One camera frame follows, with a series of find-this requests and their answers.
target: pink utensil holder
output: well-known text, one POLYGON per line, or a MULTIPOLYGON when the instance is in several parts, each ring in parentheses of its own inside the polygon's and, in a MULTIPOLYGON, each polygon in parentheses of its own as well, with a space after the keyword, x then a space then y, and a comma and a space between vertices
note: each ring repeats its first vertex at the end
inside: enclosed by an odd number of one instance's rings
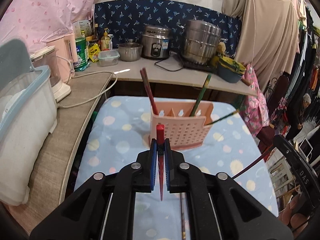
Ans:
POLYGON ((202 145, 212 125, 210 117, 213 103, 201 101, 196 116, 189 117, 195 102, 158 101, 155 102, 160 115, 151 108, 150 136, 156 138, 156 125, 164 125, 164 138, 169 138, 173 150, 190 149, 202 145))

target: navy blue curtain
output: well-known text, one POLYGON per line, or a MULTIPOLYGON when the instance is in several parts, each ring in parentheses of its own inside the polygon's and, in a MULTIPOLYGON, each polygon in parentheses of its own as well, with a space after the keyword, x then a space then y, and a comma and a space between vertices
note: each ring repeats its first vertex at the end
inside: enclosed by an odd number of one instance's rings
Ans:
POLYGON ((169 0, 114 0, 98 3, 94 10, 99 35, 102 36, 104 28, 108 28, 114 35, 115 48, 128 39, 139 42, 145 25, 160 25, 172 29, 172 50, 177 52, 183 35, 178 25, 185 25, 187 20, 194 18, 217 25, 221 29, 221 37, 228 39, 225 41, 226 54, 235 54, 241 20, 208 8, 169 0))

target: table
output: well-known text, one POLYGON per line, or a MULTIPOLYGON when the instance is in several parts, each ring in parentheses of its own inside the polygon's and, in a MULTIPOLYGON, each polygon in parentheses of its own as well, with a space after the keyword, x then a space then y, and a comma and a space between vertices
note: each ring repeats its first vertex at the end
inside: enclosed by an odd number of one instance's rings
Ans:
MULTIPOLYGON (((133 62, 124 62, 119 60, 117 65, 100 67, 99 63, 91 63, 90 66, 85 71, 111 71, 111 72, 120 72, 117 73, 119 81, 142 81, 140 76, 140 69, 145 67, 148 73, 148 78, 150 82, 162 83, 162 84, 174 84, 174 85, 183 85, 190 87, 202 87, 204 81, 207 77, 207 73, 190 70, 190 69, 181 69, 177 72, 168 72, 154 65, 156 60, 150 60, 141 58, 133 62)), ((172 53, 172 56, 167 60, 159 63, 160 66, 163 66, 167 69, 175 70, 181 68, 178 57, 175 53, 172 53)), ((256 92, 251 89, 251 87, 246 86, 241 81, 238 83, 228 83, 224 81, 217 75, 212 75, 208 89, 225 91, 240 95, 251 95, 257 96, 256 92)))
MULTIPOLYGON (((214 102, 211 117, 216 120, 232 111, 234 108, 231 105, 214 102)), ((112 174, 134 162, 138 153, 149 147, 149 122, 148 98, 109 98, 101 107, 89 135, 75 189, 95 172, 112 174)), ((230 176, 260 156, 254 139, 238 114, 214 124, 201 147, 181 152, 186 162, 196 165, 203 172, 216 174, 222 171, 230 176)), ((278 216, 275 192, 263 160, 239 176, 236 182, 278 216)), ((181 232, 177 230, 181 226, 179 205, 178 195, 169 194, 166 187, 164 201, 160 202, 156 173, 155 190, 150 194, 136 194, 133 239, 146 239, 146 236, 180 239, 181 232)))
MULTIPOLYGON (((109 73, 71 79, 71 94, 59 103, 67 106, 88 100, 103 91, 110 80, 109 73)), ((27 233, 64 200, 74 156, 99 99, 74 108, 58 109, 57 126, 45 139, 30 176, 28 202, 7 207, 27 233)))

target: pink floral fabric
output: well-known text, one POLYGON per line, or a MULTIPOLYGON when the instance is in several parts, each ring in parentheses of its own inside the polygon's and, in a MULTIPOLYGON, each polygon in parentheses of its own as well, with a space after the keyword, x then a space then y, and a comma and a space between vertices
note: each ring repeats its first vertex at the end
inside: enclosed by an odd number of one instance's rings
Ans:
POLYGON ((13 0, 0 22, 0 41, 20 37, 29 51, 71 33, 72 23, 90 19, 94 0, 13 0))
POLYGON ((256 136, 262 127, 269 125, 268 108, 266 99, 261 92, 257 76, 251 64, 247 65, 244 78, 252 83, 251 88, 255 90, 258 97, 247 96, 244 100, 243 110, 240 115, 247 125, 252 136, 256 136))

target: countertop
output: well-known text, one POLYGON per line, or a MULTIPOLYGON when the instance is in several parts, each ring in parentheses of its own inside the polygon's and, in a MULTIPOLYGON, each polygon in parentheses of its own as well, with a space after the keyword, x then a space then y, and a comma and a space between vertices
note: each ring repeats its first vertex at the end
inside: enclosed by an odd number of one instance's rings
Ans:
MULTIPOLYGON (((85 72, 94 72, 94 71, 111 71, 119 72, 117 73, 118 80, 120 81, 142 81, 140 76, 140 69, 145 67, 148 73, 148 78, 150 82, 154 83, 164 83, 164 84, 174 84, 174 85, 183 85, 191 87, 202 87, 204 81, 207 77, 207 73, 190 70, 190 69, 181 69, 176 72, 169 72, 164 69, 161 69, 154 65, 157 60, 150 60, 141 58, 133 62, 124 62, 119 60, 117 65, 101 67, 99 62, 92 63, 90 66, 85 69, 85 72)), ((170 70, 176 70, 181 68, 178 57, 175 53, 172 53, 172 56, 167 60, 164 60, 158 65, 163 66, 170 70)), ((209 82, 209 89, 231 92, 241 95, 251 95, 257 96, 256 92, 251 89, 251 87, 246 86, 241 81, 238 83, 228 83, 224 81, 217 75, 212 75, 209 82)))
MULTIPOLYGON (((108 73, 71 79, 71 94, 59 103, 67 106, 88 100, 102 92, 110 80, 108 73)), ((64 200, 76 151, 99 99, 73 108, 58 109, 57 126, 45 139, 30 176, 28 202, 7 207, 27 233, 64 200)))

